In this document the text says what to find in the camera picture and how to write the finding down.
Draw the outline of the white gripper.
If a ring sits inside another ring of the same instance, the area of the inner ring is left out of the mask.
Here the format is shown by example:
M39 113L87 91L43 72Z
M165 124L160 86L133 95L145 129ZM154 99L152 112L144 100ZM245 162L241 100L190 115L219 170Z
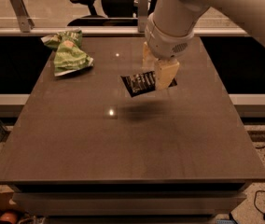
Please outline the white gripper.
M188 19L152 13L145 29L143 64L147 70L155 71L155 88L163 90L170 86L176 76L180 57L194 36L194 22Z

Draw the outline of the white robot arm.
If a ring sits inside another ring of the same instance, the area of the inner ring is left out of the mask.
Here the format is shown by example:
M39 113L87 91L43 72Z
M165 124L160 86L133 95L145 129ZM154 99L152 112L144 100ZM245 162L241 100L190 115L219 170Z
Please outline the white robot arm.
M157 58L177 58L194 36L198 19L214 8L248 37L204 37L229 93L265 93L265 0L158 0L146 25L146 42Z

